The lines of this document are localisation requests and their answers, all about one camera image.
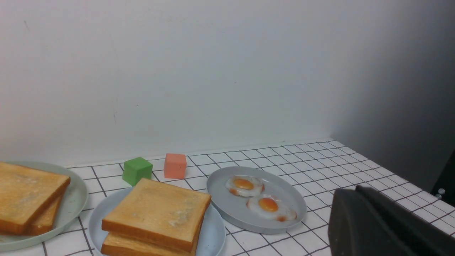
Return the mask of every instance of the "green plate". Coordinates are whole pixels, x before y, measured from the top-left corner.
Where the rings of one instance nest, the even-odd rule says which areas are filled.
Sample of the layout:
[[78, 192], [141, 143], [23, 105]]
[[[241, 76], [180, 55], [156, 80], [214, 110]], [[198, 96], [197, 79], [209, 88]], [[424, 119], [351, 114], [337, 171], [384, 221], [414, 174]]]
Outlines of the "green plate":
[[63, 174], [71, 177], [71, 183], [66, 189], [60, 209], [54, 224], [54, 229], [39, 236], [0, 236], [0, 251], [13, 251], [47, 241], [66, 230], [71, 221], [79, 216], [88, 200], [87, 186], [84, 181], [73, 171], [67, 168], [40, 162], [9, 162], [38, 170]]

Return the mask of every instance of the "egg white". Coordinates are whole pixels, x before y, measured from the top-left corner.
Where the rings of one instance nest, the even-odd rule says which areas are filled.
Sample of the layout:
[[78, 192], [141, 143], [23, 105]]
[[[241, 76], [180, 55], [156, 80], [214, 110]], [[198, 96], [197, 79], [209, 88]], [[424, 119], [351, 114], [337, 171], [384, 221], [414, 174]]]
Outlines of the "egg white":
[[[253, 184], [253, 189], [241, 189], [236, 187], [234, 181], [237, 179], [245, 179], [248, 180]], [[261, 178], [252, 177], [252, 176], [238, 176], [235, 175], [228, 179], [225, 184], [226, 188], [231, 192], [233, 195], [239, 195], [243, 197], [250, 197], [250, 196], [257, 196], [260, 195], [264, 191], [264, 181]]]
[[[262, 209], [259, 205], [259, 200], [262, 198], [270, 198], [274, 200], [278, 205], [278, 210], [275, 212], [269, 212]], [[279, 198], [273, 195], [258, 195], [252, 197], [248, 200], [247, 207], [253, 213], [266, 220], [288, 221], [295, 220], [297, 218], [297, 213], [294, 210], [289, 208]]]

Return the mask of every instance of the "fried egg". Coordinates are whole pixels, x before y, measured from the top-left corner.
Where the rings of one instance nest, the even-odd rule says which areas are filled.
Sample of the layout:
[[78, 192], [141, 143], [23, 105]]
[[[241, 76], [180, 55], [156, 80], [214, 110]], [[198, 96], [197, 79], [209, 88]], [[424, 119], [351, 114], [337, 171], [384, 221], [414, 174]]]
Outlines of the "fried egg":
[[261, 178], [235, 175], [227, 180], [226, 188], [233, 195], [249, 197], [260, 195], [265, 187]]
[[247, 207], [266, 220], [295, 220], [297, 213], [273, 195], [258, 195], [247, 202]]

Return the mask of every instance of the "grid tablecloth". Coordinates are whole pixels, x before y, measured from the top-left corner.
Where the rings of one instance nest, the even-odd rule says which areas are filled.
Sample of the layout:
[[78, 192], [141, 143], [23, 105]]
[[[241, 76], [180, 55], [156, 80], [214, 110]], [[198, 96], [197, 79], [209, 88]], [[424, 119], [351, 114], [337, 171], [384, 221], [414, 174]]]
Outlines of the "grid tablecloth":
[[[308, 206], [307, 218], [289, 232], [262, 235], [225, 221], [226, 243], [221, 253], [231, 255], [329, 256], [327, 227], [335, 189], [373, 187], [445, 233], [455, 236], [455, 208], [393, 174], [333, 139], [282, 143], [261, 147], [218, 150], [187, 156], [186, 178], [164, 178], [164, 157], [148, 158], [153, 179], [187, 189], [207, 192], [206, 181], [214, 171], [228, 166], [247, 166], [272, 173], [294, 186]], [[89, 201], [70, 228], [42, 244], [3, 255], [90, 256], [88, 220], [107, 196], [129, 187], [122, 180], [122, 164], [71, 167], [89, 190]]]

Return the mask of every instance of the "stack of toast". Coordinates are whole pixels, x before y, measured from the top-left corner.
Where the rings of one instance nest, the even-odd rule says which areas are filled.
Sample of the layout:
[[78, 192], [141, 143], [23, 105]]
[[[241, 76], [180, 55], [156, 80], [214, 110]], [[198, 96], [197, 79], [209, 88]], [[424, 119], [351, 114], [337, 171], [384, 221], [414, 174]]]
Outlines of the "stack of toast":
[[3, 162], [0, 175], [0, 235], [51, 231], [70, 177]]
[[194, 256], [209, 194], [143, 178], [103, 220], [101, 253]]

